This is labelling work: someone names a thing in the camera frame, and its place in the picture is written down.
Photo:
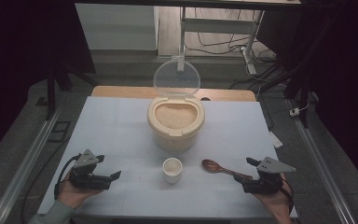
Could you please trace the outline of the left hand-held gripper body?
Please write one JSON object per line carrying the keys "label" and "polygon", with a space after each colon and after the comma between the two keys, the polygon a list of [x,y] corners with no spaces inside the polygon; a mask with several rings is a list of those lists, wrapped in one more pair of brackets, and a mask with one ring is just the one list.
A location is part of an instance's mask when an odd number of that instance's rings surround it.
{"label": "left hand-held gripper body", "polygon": [[69,181],[78,189],[109,189],[110,176],[95,175],[93,172],[99,163],[89,149],[86,149],[76,160],[70,171]]}

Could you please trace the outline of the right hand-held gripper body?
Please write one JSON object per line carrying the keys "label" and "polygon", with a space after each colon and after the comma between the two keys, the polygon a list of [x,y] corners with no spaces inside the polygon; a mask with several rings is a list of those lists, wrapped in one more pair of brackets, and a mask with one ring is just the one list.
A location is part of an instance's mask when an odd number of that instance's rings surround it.
{"label": "right hand-held gripper body", "polygon": [[243,181],[242,186],[246,193],[274,194],[283,186],[281,173],[296,171],[295,167],[270,157],[260,161],[259,165],[255,168],[259,174],[257,180],[244,179]]}

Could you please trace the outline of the brown wooden spoon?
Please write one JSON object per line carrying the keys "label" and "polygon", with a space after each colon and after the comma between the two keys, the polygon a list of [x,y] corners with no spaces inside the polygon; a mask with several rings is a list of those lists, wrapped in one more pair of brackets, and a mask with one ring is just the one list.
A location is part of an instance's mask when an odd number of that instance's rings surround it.
{"label": "brown wooden spoon", "polygon": [[245,178],[245,179],[252,179],[250,175],[244,175],[235,171],[231,171],[227,168],[222,167],[220,164],[218,164],[216,161],[212,160],[203,160],[201,162],[202,167],[207,170],[208,172],[218,173],[223,172],[231,175],[237,175],[239,177]]}

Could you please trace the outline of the white cup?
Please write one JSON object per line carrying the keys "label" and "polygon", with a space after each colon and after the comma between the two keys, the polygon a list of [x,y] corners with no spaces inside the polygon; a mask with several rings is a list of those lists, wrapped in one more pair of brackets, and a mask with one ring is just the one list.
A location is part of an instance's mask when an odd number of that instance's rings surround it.
{"label": "white cup", "polygon": [[169,184],[177,183],[182,175],[183,165],[176,158],[168,158],[162,164],[163,178]]}

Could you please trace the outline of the cream plastic rice container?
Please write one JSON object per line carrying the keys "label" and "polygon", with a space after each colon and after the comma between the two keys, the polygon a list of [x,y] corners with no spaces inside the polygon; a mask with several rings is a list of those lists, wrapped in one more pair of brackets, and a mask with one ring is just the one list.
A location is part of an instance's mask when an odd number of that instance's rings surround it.
{"label": "cream plastic rice container", "polygon": [[[196,120],[182,129],[170,129],[161,125],[155,115],[159,105],[183,104],[192,105],[198,111]],[[201,101],[194,97],[157,97],[152,100],[147,109],[147,122],[152,129],[156,144],[172,152],[182,152],[191,148],[197,139],[205,121],[205,110]]]}

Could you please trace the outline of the rice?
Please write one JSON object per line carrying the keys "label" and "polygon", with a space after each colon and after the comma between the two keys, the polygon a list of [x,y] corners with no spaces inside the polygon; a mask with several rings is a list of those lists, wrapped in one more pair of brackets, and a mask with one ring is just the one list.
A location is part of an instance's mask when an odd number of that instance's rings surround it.
{"label": "rice", "polygon": [[155,115],[161,125],[170,129],[182,129],[196,120],[198,111],[192,105],[165,104],[156,108]]}

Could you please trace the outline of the person's left hand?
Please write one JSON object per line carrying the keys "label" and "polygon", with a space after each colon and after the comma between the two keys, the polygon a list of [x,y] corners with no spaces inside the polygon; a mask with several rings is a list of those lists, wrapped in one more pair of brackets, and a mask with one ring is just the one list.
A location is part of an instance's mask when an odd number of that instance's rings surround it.
{"label": "person's left hand", "polygon": [[89,197],[102,193],[96,189],[78,189],[69,181],[70,173],[67,173],[60,184],[57,200],[72,209],[77,209]]}

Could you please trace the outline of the person's right hand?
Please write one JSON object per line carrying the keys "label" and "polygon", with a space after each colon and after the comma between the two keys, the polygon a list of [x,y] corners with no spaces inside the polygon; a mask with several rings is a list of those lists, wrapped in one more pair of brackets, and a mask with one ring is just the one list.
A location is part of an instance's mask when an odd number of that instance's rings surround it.
{"label": "person's right hand", "polygon": [[278,191],[270,195],[255,194],[255,197],[277,224],[293,224],[289,214],[290,200],[283,192]]}

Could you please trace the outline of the white paper tag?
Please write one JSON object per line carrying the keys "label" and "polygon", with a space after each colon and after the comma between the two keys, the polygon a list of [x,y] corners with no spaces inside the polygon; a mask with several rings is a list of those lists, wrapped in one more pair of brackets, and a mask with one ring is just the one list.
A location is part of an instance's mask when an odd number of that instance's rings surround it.
{"label": "white paper tag", "polygon": [[273,132],[270,132],[269,135],[270,135],[270,138],[271,138],[271,141],[272,141],[272,145],[275,148],[279,148],[279,147],[283,146],[282,141]]}

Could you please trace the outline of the white table cover sheet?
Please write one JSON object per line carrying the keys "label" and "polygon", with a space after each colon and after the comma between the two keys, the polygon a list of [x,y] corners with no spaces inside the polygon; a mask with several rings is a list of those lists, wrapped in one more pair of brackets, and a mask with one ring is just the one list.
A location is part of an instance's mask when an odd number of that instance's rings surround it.
{"label": "white table cover sheet", "polygon": [[146,99],[90,97],[62,155],[68,161],[87,149],[104,160],[96,175],[120,172],[119,180],[88,198],[78,215],[96,217],[257,218],[267,212],[231,175],[206,172],[210,159],[239,173],[256,176],[247,159],[275,157],[262,109],[256,102],[208,101],[195,145],[178,154],[183,164],[176,184],[163,179],[171,154],[158,147],[149,127]]}

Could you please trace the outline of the black stand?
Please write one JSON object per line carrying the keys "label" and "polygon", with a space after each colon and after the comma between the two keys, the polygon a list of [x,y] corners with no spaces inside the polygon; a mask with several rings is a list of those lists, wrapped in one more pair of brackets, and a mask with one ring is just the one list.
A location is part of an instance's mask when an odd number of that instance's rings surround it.
{"label": "black stand", "polygon": [[289,79],[283,95],[286,99],[294,99],[300,93],[299,115],[297,117],[305,128],[309,127],[307,123],[307,108],[309,106],[310,70],[310,62],[301,62],[294,69],[286,72],[284,75],[275,77],[260,88],[260,91],[263,92]]}
{"label": "black stand", "polygon": [[73,84],[69,75],[73,74],[83,81],[89,83],[92,87],[99,86],[99,83],[89,77],[86,73],[75,69],[73,66],[66,63],[54,63],[47,71],[47,100],[48,107],[46,120],[51,120],[54,112],[56,111],[56,91],[55,86],[59,85],[62,91],[69,91],[72,89]]}

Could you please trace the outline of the clear plastic container lid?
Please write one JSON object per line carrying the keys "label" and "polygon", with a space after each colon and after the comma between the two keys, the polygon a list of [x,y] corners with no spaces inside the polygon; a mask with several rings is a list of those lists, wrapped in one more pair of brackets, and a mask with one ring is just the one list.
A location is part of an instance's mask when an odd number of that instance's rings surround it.
{"label": "clear plastic container lid", "polygon": [[183,57],[173,56],[157,69],[153,85],[161,95],[192,96],[200,89],[200,74]]}

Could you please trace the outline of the dark curtain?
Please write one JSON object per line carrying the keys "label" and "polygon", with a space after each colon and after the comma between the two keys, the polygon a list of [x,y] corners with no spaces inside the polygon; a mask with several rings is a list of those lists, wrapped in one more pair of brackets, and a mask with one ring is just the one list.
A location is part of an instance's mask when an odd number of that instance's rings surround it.
{"label": "dark curtain", "polygon": [[[329,12],[333,20],[310,62],[316,113],[358,169],[358,0],[302,0],[313,10],[267,11],[258,39],[287,69],[299,64]],[[324,8],[336,3],[333,9]]]}
{"label": "dark curtain", "polygon": [[0,141],[51,72],[95,72],[76,0],[0,0]]}

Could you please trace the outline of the aluminium frame rail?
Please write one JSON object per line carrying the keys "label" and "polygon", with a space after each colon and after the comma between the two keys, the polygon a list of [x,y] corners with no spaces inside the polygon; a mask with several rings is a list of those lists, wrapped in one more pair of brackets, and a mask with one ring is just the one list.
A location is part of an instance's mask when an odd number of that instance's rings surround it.
{"label": "aluminium frame rail", "polygon": [[337,215],[342,224],[356,224],[355,218],[348,206],[340,188],[336,184],[326,161],[324,160],[319,148],[317,147],[310,130],[305,127],[302,120],[300,119],[300,113],[294,114],[294,109],[289,110],[290,117],[295,121],[296,127],[304,141],[304,144],[310,154],[313,164],[318,172],[319,177],[324,183],[324,188],[330,196],[332,205],[335,207]]}
{"label": "aluminium frame rail", "polygon": [[41,129],[28,149],[20,167],[8,184],[0,200],[0,224],[5,224],[61,112],[62,107],[59,106],[56,111],[52,113],[50,119],[43,122]]}

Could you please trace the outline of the desk with white frame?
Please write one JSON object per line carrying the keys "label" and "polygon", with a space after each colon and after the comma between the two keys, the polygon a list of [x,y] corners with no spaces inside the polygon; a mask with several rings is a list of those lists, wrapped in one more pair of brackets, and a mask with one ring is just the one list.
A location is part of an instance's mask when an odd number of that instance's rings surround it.
{"label": "desk with white frame", "polygon": [[[266,10],[295,10],[301,8],[301,0],[75,0],[75,2],[97,5],[181,8],[179,55],[182,58],[185,56],[186,32],[248,35],[249,42],[241,49],[241,54],[251,75],[255,75],[256,71],[250,52],[264,12]],[[255,18],[251,21],[193,19],[186,16],[186,10],[189,7],[248,9],[255,11]]]}

